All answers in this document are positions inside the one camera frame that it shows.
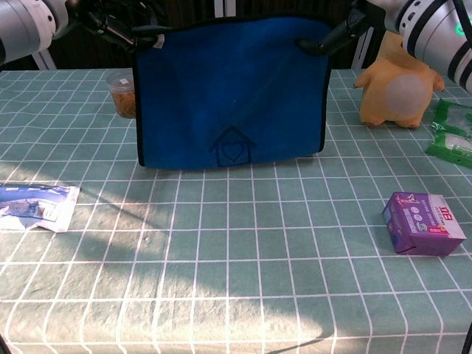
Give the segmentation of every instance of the snack packet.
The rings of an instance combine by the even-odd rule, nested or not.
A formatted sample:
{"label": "snack packet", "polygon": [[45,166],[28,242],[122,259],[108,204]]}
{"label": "snack packet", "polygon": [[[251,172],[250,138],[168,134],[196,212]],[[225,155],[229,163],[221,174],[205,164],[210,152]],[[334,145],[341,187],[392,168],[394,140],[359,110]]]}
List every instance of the snack packet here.
{"label": "snack packet", "polygon": [[440,100],[432,128],[434,140],[426,152],[472,168],[472,108]]}
{"label": "snack packet", "polygon": [[79,187],[0,185],[0,229],[26,230],[40,226],[66,232]]}

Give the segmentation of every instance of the purple box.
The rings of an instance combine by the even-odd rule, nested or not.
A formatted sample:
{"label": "purple box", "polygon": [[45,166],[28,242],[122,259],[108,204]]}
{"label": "purple box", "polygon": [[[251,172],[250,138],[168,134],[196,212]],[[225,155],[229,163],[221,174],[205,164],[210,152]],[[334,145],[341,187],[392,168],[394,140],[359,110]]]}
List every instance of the purple box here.
{"label": "purple box", "polygon": [[383,218],[398,254],[447,256],[465,240],[442,195],[395,192]]}

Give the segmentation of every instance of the green package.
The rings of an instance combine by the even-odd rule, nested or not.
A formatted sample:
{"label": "green package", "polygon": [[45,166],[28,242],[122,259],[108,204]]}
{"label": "green package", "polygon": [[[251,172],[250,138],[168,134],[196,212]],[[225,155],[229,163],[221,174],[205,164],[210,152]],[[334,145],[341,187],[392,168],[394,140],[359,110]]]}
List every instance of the green package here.
{"label": "green package", "polygon": [[426,152],[472,168],[472,108],[440,100],[432,128],[434,140]]}

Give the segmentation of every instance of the plastic container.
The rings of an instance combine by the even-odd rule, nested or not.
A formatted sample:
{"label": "plastic container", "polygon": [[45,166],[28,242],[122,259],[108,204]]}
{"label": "plastic container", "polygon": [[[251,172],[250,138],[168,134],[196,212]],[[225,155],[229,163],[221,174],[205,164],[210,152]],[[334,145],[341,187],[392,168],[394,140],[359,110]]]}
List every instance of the plastic container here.
{"label": "plastic container", "polygon": [[106,79],[117,113],[124,118],[136,118],[133,71],[121,69]]}

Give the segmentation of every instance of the house logo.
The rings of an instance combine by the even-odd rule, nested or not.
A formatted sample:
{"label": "house logo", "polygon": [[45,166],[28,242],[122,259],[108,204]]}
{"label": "house logo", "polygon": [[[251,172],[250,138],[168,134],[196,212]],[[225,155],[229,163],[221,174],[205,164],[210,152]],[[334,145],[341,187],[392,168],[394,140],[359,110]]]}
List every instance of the house logo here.
{"label": "house logo", "polygon": [[256,144],[245,134],[229,127],[210,147],[209,152],[215,154],[219,167],[238,166],[251,163],[251,149]]}

